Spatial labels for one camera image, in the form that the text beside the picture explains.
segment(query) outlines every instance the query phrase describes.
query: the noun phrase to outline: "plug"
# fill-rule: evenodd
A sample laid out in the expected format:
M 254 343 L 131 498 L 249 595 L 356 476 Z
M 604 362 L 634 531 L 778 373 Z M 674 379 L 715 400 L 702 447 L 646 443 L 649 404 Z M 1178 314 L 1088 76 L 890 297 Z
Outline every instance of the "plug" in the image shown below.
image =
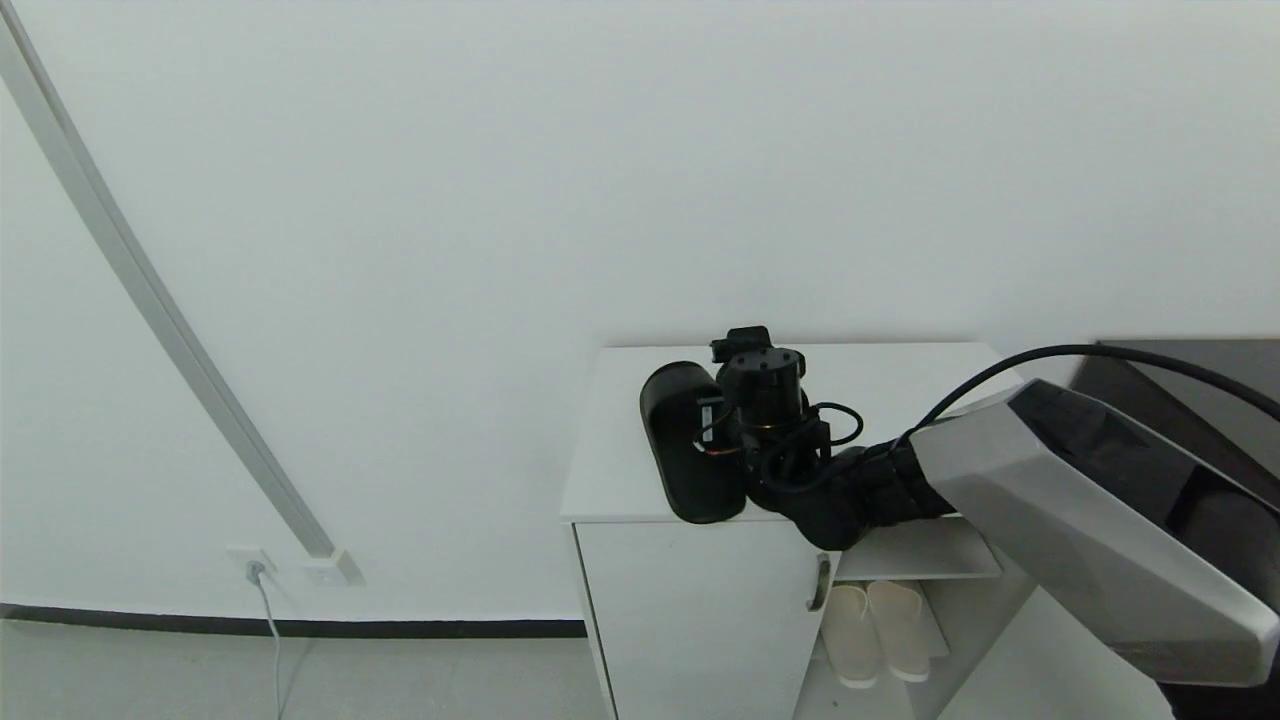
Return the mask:
M 262 587 L 262 573 L 266 573 L 266 565 L 262 565 L 257 560 L 250 560 L 248 564 L 244 565 L 244 579 L 255 585 Z

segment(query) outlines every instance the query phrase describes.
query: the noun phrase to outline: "open shelf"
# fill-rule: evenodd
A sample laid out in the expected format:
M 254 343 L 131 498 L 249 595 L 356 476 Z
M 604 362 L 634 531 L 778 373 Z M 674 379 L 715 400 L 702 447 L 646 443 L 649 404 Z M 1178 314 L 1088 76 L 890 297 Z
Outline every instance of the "open shelf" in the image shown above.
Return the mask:
M 877 528 L 845 551 L 841 580 L 998 578 L 1000 562 L 978 530 L 960 516 Z
M 948 520 L 964 523 L 959 518 Z M 979 559 L 982 553 L 978 552 L 977 546 L 969 542 L 970 538 L 965 528 L 968 528 L 968 523 L 963 525 L 950 524 L 947 532 L 951 533 L 952 541 L 963 543 L 963 552 L 954 553 L 952 559 Z M 909 546 L 914 547 L 915 551 L 923 547 L 919 543 L 904 543 L 899 550 Z M 984 542 L 980 550 L 991 555 Z M 845 720 L 850 717 L 934 720 L 982 662 L 996 638 L 1036 587 L 1030 578 L 1009 557 L 1000 555 L 997 561 L 992 556 L 991 562 L 997 570 L 995 577 L 969 574 L 940 578 L 933 575 L 933 579 L 924 579 L 919 583 L 919 589 L 928 602 L 931 620 L 933 620 L 929 625 L 934 632 L 941 630 L 940 641 L 945 641 L 947 651 L 945 657 L 931 660 L 928 680 L 904 683 L 887 669 L 882 669 L 874 687 L 868 689 L 846 688 L 836 679 L 819 635 L 810 655 L 808 674 L 796 703 L 794 720 L 836 720 L 837 717 Z M 915 565 L 914 569 L 904 571 L 922 573 L 924 568 L 924 565 Z M 968 571 L 973 573 L 982 566 L 952 562 L 947 568 L 947 571 L 960 571 L 968 568 Z

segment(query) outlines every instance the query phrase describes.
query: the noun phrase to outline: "white slipper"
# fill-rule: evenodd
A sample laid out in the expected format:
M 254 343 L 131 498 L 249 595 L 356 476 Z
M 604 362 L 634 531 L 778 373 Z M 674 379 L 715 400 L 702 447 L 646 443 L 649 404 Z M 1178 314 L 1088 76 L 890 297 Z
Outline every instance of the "white slipper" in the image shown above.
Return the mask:
M 822 644 L 840 684 L 854 689 L 876 684 L 881 648 L 863 588 L 832 585 L 822 616 Z
M 906 683 L 928 680 L 929 648 L 920 624 L 924 598 L 890 580 L 869 584 L 867 598 L 890 673 Z

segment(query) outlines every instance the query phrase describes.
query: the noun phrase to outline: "black cable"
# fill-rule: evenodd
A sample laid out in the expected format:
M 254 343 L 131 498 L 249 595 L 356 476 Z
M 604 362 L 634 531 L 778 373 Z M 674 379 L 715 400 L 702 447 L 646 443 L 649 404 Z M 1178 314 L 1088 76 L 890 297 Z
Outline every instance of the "black cable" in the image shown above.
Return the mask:
M 1239 380 L 1233 380 L 1231 378 L 1215 373 L 1207 368 L 1196 365 L 1194 363 L 1187 363 L 1185 360 L 1178 360 L 1175 357 L 1169 357 L 1165 355 L 1158 355 L 1156 352 L 1147 352 L 1146 350 L 1133 350 L 1130 347 L 1116 347 L 1111 345 L 1050 345 L 1046 347 L 1037 347 L 1034 350 L 1028 350 L 1025 352 L 1019 352 L 996 363 L 995 365 L 987 368 L 986 370 L 978 373 L 977 375 L 969 378 L 960 387 L 951 391 L 950 395 L 942 398 L 941 402 L 929 410 L 924 419 L 915 424 L 914 428 L 902 433 L 897 442 L 905 441 L 911 433 L 919 430 L 920 428 L 933 423 L 947 407 L 951 407 L 961 397 L 968 395 L 970 391 L 980 386 L 982 383 L 989 380 L 991 378 L 1004 373 L 1005 370 L 1021 365 L 1023 363 L 1030 363 L 1032 360 L 1041 360 L 1043 357 L 1056 357 L 1061 355 L 1084 355 L 1093 357 L 1111 357 L 1115 360 L 1126 360 L 1129 363 L 1139 363 L 1142 365 L 1152 365 L 1156 368 L 1164 368 L 1172 373 L 1180 375 L 1187 375 L 1188 378 L 1194 378 L 1204 384 L 1216 387 L 1217 389 L 1233 395 L 1244 402 L 1257 407 L 1258 410 L 1266 413 L 1276 421 L 1280 421 L 1280 402 L 1262 395 L 1261 392 L 1253 389 L 1252 387 L 1240 383 Z
M 854 442 L 854 439 L 856 439 L 858 436 L 863 434 L 863 427 L 865 427 L 865 424 L 867 424 L 867 423 L 863 421 L 863 416 L 859 415 L 856 410 L 854 410 L 852 407 L 846 407 L 846 406 L 844 406 L 844 405 L 841 405 L 838 402 L 815 402 L 814 405 L 810 405 L 809 409 L 810 410 L 836 410 L 836 411 L 844 413 L 845 415 L 849 415 L 850 418 L 854 419 L 855 423 L 858 423 L 858 427 L 854 428 L 854 432 L 849 433 L 847 436 L 845 436 L 845 437 L 842 437 L 840 439 L 831 441 L 831 447 L 836 447 L 836 446 L 840 446 L 840 445 L 849 445 L 849 443 Z

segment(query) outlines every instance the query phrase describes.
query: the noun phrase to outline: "wall switch plate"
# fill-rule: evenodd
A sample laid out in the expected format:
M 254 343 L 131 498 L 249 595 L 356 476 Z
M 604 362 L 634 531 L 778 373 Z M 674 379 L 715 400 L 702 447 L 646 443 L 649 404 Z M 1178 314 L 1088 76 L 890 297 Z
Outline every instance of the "wall switch plate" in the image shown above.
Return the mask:
M 364 584 L 356 561 L 346 550 L 335 550 L 329 557 L 307 560 L 302 564 L 302 574 L 314 584 L 330 588 Z
M 264 552 L 261 547 L 228 546 L 227 556 L 232 559 L 232 562 L 236 564 L 236 569 L 242 574 L 248 568 L 248 564 L 255 560 L 261 562 L 262 566 L 266 568 L 268 573 L 275 573 L 275 564 L 271 562 L 271 559 L 266 556 L 266 552 Z

